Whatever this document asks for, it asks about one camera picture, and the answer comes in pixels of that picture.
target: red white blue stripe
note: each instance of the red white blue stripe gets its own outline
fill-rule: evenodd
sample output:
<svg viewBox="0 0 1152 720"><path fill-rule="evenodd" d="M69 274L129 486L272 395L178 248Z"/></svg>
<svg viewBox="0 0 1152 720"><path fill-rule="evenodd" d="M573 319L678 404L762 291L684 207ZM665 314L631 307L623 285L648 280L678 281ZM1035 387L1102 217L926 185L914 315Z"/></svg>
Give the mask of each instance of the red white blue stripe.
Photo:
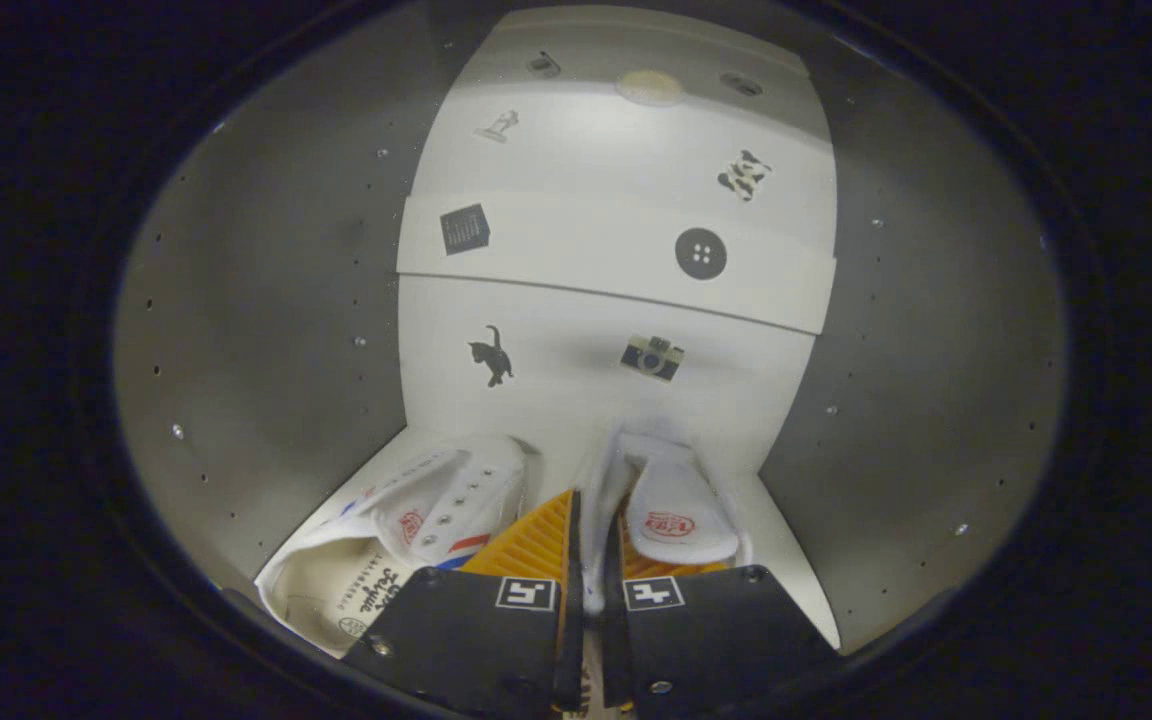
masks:
<svg viewBox="0 0 1152 720"><path fill-rule="evenodd" d="M439 568L444 568L445 570L460 568L470 561L470 558L473 558L473 553L483 550L490 539L492 539L492 536L475 536L453 543L452 547L447 551L447 560L439 562Z"/></svg>

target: beige circle sticker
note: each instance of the beige circle sticker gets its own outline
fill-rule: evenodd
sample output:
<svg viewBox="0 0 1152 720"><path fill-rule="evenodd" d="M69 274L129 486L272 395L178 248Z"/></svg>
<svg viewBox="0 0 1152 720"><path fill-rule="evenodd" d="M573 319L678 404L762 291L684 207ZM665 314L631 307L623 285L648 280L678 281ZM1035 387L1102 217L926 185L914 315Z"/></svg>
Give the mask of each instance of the beige circle sticker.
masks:
<svg viewBox="0 0 1152 720"><path fill-rule="evenodd" d="M679 78L660 70L630 70L616 81L616 91L630 103L652 108L668 108L685 97Z"/></svg>

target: screw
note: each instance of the screw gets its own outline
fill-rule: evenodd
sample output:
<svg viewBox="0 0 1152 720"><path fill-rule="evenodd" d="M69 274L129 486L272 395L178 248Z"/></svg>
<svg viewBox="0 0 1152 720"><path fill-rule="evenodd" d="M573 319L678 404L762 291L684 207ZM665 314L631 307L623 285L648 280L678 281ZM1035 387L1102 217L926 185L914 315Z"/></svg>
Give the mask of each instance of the screw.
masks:
<svg viewBox="0 0 1152 720"><path fill-rule="evenodd" d="M394 646L387 639L380 637L380 635L371 635L367 644L371 647L371 652L376 652L377 655L389 657L394 653Z"/></svg>

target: red logo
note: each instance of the red logo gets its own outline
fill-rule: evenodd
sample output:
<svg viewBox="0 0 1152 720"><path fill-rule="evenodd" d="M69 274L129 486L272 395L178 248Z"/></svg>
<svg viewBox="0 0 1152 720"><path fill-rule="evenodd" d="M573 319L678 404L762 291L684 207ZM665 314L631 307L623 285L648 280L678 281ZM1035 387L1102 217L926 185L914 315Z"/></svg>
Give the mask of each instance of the red logo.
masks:
<svg viewBox="0 0 1152 720"><path fill-rule="evenodd" d="M649 511L645 528L658 536L681 538L696 529L694 520L687 515L675 515L673 511Z"/></svg>
<svg viewBox="0 0 1152 720"><path fill-rule="evenodd" d="M416 538L417 530L420 530L420 524L425 523L425 520L420 517L420 513L416 510L404 511L402 518L397 520L397 523L403 528L403 541L411 544L412 539Z"/></svg>

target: gray metal wall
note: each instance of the gray metal wall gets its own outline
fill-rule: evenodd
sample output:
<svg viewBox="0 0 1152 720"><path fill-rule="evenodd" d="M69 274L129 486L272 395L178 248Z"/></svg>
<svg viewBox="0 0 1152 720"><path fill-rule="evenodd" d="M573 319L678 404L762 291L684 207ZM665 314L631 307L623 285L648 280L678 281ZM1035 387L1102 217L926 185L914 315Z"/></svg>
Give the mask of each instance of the gray metal wall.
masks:
<svg viewBox="0 0 1152 720"><path fill-rule="evenodd" d="M838 274L761 477L842 650L958 588L1036 492L1064 310L1043 228L982 138L836 41L804 59L838 161Z"/></svg>
<svg viewBox="0 0 1152 720"><path fill-rule="evenodd" d="M438 104L493 24L429 23L403 6L260 88L136 238L115 328L124 433L165 524L226 588L251 594L406 424L399 219Z"/></svg>
<svg viewBox="0 0 1152 720"><path fill-rule="evenodd" d="M355 29L226 118L147 215L119 402L157 510L215 583L251 593L403 427L402 200L468 55L532 5L412 3ZM794 50L826 108L835 290L763 478L851 651L970 577L1032 497L1060 414L1059 281L1000 159L914 83L771 3L638 5Z"/></svg>

